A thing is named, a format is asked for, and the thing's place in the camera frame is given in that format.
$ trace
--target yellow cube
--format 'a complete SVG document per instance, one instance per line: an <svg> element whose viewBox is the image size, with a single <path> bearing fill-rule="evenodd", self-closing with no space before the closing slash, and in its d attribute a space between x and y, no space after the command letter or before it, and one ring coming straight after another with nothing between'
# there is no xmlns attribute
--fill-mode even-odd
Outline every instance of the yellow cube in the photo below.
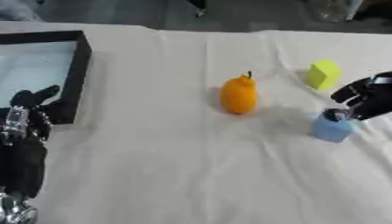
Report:
<svg viewBox="0 0 392 224"><path fill-rule="evenodd" d="M306 74L305 82L318 91L332 87L339 79L340 68L330 60L321 60L311 65Z"/></svg>

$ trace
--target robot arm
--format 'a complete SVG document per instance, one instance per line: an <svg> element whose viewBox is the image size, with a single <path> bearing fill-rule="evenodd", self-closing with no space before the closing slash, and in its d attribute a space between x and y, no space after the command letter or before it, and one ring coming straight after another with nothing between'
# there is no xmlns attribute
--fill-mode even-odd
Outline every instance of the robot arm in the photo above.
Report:
<svg viewBox="0 0 392 224"><path fill-rule="evenodd" d="M338 103L345 103L348 119L367 120L392 111L392 72L357 80L331 95Z"/></svg>
<svg viewBox="0 0 392 224"><path fill-rule="evenodd" d="M10 108L0 108L0 223L33 224L38 211L27 200L35 198L45 176L45 142L52 127L41 104L60 91L52 86L14 95Z"/></svg>

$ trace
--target table surface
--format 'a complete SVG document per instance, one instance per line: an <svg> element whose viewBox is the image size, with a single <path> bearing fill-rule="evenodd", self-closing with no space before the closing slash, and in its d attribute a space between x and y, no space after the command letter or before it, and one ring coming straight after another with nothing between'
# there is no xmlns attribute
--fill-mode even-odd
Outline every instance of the table surface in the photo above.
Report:
<svg viewBox="0 0 392 224"><path fill-rule="evenodd" d="M74 29L94 57L76 124L47 145L40 223L391 223L392 116L356 123L340 144L308 135L333 90L392 68L389 35L0 23ZM339 64L336 88L302 82L316 60ZM248 70L258 109L229 115L219 87Z"/></svg>

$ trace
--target blue container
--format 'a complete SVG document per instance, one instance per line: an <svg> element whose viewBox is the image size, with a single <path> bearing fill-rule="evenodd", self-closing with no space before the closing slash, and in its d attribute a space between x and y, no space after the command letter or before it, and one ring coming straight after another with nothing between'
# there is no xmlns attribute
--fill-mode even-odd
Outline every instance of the blue container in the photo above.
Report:
<svg viewBox="0 0 392 224"><path fill-rule="evenodd" d="M353 133L353 127L347 120L332 121L321 114L311 126L311 135L328 142L341 143Z"/></svg>

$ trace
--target black frame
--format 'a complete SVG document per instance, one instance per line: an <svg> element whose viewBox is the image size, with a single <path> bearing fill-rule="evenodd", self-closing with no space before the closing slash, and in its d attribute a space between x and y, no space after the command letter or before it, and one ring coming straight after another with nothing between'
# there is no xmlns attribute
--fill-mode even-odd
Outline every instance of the black frame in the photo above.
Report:
<svg viewBox="0 0 392 224"><path fill-rule="evenodd" d="M204 10L207 7L207 0L188 0L191 4L199 8L200 10Z"/></svg>
<svg viewBox="0 0 392 224"><path fill-rule="evenodd" d="M75 41L76 48L68 70L68 75L61 91L56 108L56 116L51 117L54 124L73 123L83 89L91 47L83 31L44 31L28 33L0 34L0 45L51 43Z"/></svg>

